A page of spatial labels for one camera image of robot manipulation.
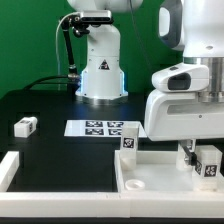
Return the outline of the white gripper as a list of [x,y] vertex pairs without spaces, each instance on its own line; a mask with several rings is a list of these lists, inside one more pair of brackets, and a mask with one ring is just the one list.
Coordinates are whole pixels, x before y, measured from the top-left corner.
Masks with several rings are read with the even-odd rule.
[[203,102],[200,93],[209,85],[205,65],[179,63],[152,76],[144,130],[152,141],[181,140],[188,166],[195,166],[195,141],[224,138],[224,103]]

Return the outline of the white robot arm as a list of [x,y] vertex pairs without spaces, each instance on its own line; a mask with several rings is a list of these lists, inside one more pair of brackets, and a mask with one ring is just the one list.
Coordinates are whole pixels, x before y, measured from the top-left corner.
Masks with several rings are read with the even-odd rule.
[[[77,95],[114,102],[127,96],[119,67],[120,34],[114,12],[132,11],[143,0],[67,0],[77,36],[88,36],[87,66]],[[222,158],[199,139],[224,138],[224,0],[165,0],[159,9],[159,36],[183,52],[183,61],[152,75],[144,130],[152,141],[177,140],[177,161],[216,165]]]

